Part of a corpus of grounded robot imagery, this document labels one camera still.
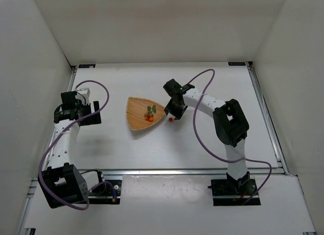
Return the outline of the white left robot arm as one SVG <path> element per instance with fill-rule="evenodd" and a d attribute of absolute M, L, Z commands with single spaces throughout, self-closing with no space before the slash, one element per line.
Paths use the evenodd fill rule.
<path fill-rule="evenodd" d="M 89 96 L 89 88 L 61 93 L 62 104 L 54 111 L 55 137 L 61 135 L 61 138 L 50 151 L 46 169 L 42 171 L 48 189 L 70 204 L 85 202 L 89 190 L 103 181 L 101 171 L 80 173 L 73 161 L 80 127 L 100 124 L 100 114 L 75 123 L 62 132 L 73 121 L 92 113 Z"/>

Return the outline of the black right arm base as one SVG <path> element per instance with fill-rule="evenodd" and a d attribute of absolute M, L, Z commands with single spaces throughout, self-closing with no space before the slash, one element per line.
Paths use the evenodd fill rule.
<path fill-rule="evenodd" d="M 257 190 L 255 179 L 250 179 L 239 190 L 235 190 L 226 179 L 212 179 L 208 188 L 212 191 L 213 206 L 260 206 L 259 195 L 254 195 Z"/>

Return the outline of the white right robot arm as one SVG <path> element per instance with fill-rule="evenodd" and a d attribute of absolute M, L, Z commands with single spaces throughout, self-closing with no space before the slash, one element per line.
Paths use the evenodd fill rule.
<path fill-rule="evenodd" d="M 246 184 L 250 179 L 245 161 L 245 139 L 249 124 L 239 102 L 235 99 L 216 99 L 191 84 L 181 86 L 174 79 L 166 82 L 163 88 L 171 97 L 164 109 L 166 114 L 179 120 L 188 107 L 194 107 L 213 119 L 217 137 L 226 150 L 228 182 L 235 189 Z"/>

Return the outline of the single red cherry with stem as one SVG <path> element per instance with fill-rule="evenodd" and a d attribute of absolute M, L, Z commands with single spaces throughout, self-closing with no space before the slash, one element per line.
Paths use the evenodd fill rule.
<path fill-rule="evenodd" d="M 170 118 L 168 118 L 168 120 L 167 120 L 167 122 L 165 123 L 165 125 L 166 125 L 167 123 L 171 123 L 171 122 L 173 122 L 173 121 L 174 121 L 174 118 L 170 117 Z"/>

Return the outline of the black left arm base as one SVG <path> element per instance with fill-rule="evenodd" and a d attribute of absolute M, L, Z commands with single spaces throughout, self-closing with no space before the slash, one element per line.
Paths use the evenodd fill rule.
<path fill-rule="evenodd" d="M 122 180 L 107 179 L 99 169 L 80 173 L 87 182 L 88 199 L 93 205 L 119 205 L 122 191 Z"/>

